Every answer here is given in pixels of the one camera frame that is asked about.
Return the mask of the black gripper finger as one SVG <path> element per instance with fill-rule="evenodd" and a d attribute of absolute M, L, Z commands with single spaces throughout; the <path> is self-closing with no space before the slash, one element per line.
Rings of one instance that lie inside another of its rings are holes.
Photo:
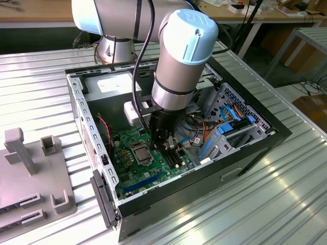
<path fill-rule="evenodd" d="M 164 131 L 163 137 L 163 149 L 165 151 L 172 151 L 177 148 L 177 140 L 174 133 L 169 131 Z"/>
<path fill-rule="evenodd" d="M 151 134 L 150 148 L 152 150 L 164 151 L 166 149 L 165 141 L 166 139 L 159 132 L 154 132 Z"/>

